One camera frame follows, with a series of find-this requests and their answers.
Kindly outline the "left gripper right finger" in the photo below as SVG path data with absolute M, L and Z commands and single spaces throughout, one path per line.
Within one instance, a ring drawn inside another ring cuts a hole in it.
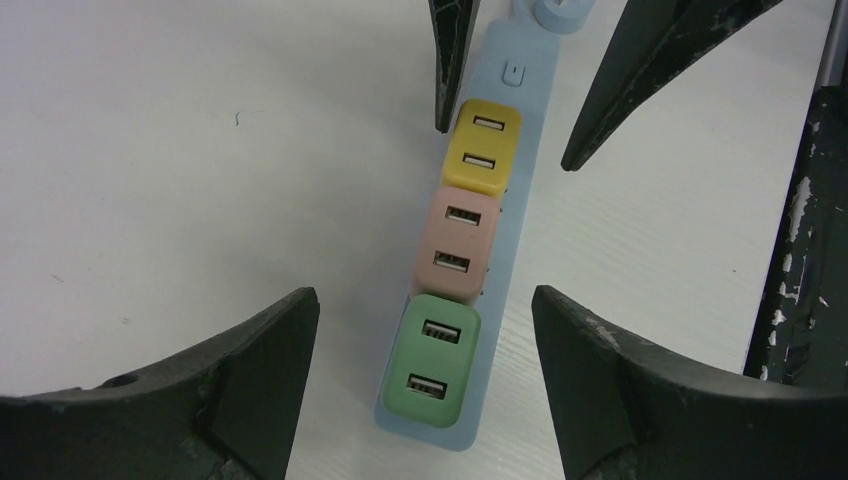
M 680 355 L 540 285 L 532 319 L 569 479 L 843 479 L 847 397 Z

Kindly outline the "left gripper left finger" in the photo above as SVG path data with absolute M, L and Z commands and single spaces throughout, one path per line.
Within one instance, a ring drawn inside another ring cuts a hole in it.
M 5 479 L 282 479 L 318 327 L 301 287 L 93 389 L 1 400 Z

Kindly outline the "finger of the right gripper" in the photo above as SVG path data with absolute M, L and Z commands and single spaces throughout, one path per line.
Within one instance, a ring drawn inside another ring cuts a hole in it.
M 561 166 L 577 171 L 646 100 L 776 0 L 630 0 L 576 119 Z
M 447 133 L 461 89 L 480 0 L 429 0 L 435 44 L 434 126 Z

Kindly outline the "long blue power strip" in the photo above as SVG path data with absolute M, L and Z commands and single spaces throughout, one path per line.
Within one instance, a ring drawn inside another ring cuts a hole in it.
M 485 31 L 482 52 L 471 74 L 461 106 L 469 99 L 479 98 L 513 107 L 521 113 L 522 127 L 507 190 L 501 199 L 497 199 L 501 213 L 483 291 L 469 305 L 479 313 L 482 320 L 471 378 L 459 420 L 451 427 L 430 427 L 396 416 L 384 407 L 381 392 L 386 370 L 401 317 L 413 298 L 409 284 L 375 405 L 376 423 L 388 432 L 451 451 L 468 449 L 476 438 L 559 52 L 559 36 L 546 31 L 532 20 L 498 19 L 491 22 Z

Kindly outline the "yellow plug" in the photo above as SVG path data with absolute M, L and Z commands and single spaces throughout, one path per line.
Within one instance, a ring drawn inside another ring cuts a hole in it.
M 460 108 L 441 184 L 501 199 L 507 190 L 522 127 L 510 106 L 472 98 Z

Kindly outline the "green plug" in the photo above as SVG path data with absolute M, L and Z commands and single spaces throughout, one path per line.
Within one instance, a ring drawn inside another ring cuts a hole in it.
M 434 428 L 455 425 L 481 328 L 479 313 L 469 305 L 430 294 L 411 298 L 383 382 L 386 410 Z

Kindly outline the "pink plug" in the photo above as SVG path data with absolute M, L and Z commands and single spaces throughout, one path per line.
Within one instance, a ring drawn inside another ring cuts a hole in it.
M 438 188 L 415 255 L 410 295 L 473 304 L 483 291 L 500 213 L 494 197 Z

